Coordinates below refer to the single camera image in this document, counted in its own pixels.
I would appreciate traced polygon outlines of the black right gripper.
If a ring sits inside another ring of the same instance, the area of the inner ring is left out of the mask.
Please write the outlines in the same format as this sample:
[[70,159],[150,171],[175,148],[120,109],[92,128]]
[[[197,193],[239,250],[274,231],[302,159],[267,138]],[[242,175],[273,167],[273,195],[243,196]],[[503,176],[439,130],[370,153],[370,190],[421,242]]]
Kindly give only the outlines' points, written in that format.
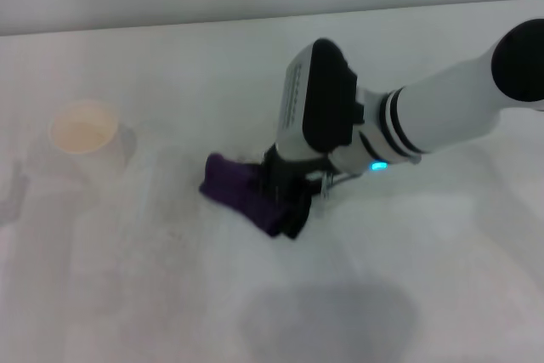
[[302,161],[288,161],[271,146],[261,163],[261,191],[274,200],[297,200],[321,192],[322,179],[334,174],[326,156]]

